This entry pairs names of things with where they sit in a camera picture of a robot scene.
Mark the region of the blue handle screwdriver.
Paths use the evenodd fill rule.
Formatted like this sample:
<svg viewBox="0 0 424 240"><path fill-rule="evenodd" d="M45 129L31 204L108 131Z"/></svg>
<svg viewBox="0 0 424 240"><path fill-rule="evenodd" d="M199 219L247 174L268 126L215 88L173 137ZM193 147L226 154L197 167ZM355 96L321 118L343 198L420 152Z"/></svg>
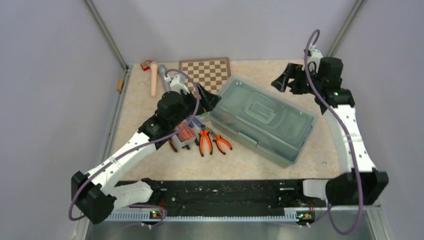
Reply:
<svg viewBox="0 0 424 240"><path fill-rule="evenodd" d="M187 119L186 119L186 121L187 121L187 123L188 123L188 126L190 127L190 128L194 128L194 127L198 127L199 129L202 127L202 122L197 118L197 117L188 117Z"/></svg>

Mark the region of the green plastic toolbox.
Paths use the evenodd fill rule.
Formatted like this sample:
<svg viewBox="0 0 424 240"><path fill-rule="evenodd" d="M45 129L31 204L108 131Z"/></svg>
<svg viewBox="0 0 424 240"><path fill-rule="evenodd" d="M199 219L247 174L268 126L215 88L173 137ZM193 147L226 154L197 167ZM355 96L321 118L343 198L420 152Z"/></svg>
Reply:
<svg viewBox="0 0 424 240"><path fill-rule="evenodd" d="M296 163L315 113L236 75L217 93L221 100L209 113L216 130L283 168Z"/></svg>

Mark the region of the red label screw box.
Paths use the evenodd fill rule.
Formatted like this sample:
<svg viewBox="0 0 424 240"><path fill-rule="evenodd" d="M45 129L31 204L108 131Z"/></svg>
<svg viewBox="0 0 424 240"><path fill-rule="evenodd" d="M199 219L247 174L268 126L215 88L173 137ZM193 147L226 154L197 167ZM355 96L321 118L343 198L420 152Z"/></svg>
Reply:
<svg viewBox="0 0 424 240"><path fill-rule="evenodd" d="M171 140L176 149L190 150L191 145L195 143L197 137L193 130L189 126L186 126L179 133L175 134Z"/></svg>

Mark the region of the green label screw box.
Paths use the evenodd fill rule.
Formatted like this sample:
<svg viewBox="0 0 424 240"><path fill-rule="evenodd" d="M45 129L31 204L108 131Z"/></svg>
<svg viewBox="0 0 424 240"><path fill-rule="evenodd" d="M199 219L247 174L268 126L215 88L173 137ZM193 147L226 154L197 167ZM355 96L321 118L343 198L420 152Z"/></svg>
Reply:
<svg viewBox="0 0 424 240"><path fill-rule="evenodd" d="M204 112L204 113L202 113L200 115L197 115L195 118L201 124L205 124L206 122L210 121L210 116L209 116L209 113L208 112Z"/></svg>

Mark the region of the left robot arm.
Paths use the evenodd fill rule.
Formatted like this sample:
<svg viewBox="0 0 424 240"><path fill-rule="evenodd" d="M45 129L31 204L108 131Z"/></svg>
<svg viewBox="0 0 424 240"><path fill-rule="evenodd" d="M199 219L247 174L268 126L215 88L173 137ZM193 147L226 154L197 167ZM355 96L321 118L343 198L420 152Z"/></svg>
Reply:
<svg viewBox="0 0 424 240"><path fill-rule="evenodd" d="M77 171L71 177L70 220L73 207L96 225L106 220L117 209L136 203L154 207L160 202L160 193L143 180L117 186L121 178L148 155L156 152L175 128L185 120L211 112L221 96L195 84L195 93L183 89L166 91L157 102L157 109L117 152L86 173Z"/></svg>

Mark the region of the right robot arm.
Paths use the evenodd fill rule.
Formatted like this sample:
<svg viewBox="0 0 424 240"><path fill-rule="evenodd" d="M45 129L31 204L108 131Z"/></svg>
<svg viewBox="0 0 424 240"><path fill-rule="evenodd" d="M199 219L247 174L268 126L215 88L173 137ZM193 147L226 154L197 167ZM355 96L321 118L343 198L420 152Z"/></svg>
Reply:
<svg viewBox="0 0 424 240"><path fill-rule="evenodd" d="M344 64L335 57L323 57L308 64L311 82L302 64L288 63L271 85L279 92L289 88L294 95L313 94L326 120L339 162L339 176L328 180L305 179L293 192L299 206L313 198L331 206L371 206L389 183L387 172L377 170L366 150L357 119L352 92L342 88Z"/></svg>

